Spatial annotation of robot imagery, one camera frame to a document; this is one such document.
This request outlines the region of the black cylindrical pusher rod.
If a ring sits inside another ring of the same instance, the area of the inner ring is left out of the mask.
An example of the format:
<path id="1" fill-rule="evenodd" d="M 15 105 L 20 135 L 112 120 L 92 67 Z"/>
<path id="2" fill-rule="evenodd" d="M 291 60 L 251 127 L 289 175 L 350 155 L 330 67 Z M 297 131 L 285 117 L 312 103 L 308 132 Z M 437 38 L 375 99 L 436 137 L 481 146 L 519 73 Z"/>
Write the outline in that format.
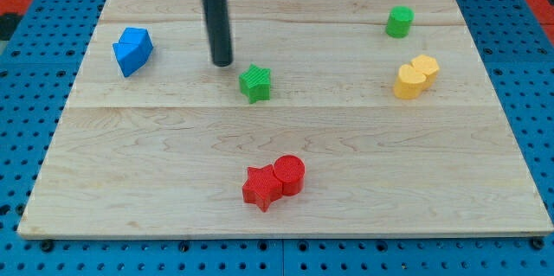
<path id="1" fill-rule="evenodd" d="M 233 60 L 228 0 L 202 0 L 212 63 L 227 67 Z"/>

